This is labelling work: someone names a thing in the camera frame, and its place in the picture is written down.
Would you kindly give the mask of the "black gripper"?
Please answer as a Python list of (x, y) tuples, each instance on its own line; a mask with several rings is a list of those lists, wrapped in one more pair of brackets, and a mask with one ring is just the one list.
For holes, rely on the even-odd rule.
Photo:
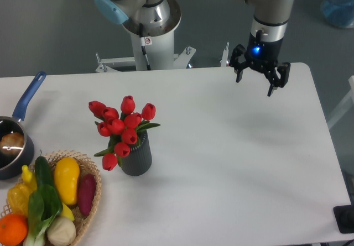
[(239, 83), (243, 76), (243, 70), (251, 68), (263, 73), (261, 65), (267, 69), (267, 79), (270, 83), (267, 96), (270, 97), (274, 90), (283, 88), (289, 79), (290, 63), (278, 63), (278, 55), (283, 39), (273, 42), (256, 41), (256, 37), (249, 35), (247, 50), (238, 44), (232, 51), (229, 66), (234, 68), (236, 83)]

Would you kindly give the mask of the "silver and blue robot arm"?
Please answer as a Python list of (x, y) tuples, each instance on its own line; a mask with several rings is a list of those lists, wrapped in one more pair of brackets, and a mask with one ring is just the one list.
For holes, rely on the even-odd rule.
[[(278, 55), (294, 0), (243, 0), (254, 6), (247, 46), (237, 45), (230, 66), (241, 81), (250, 68), (269, 81), (269, 93), (284, 87), (290, 64), (279, 63)], [(131, 35), (136, 69), (164, 70), (177, 66), (174, 58), (174, 30), (181, 21), (176, 0), (94, 0), (110, 22), (123, 25)]]

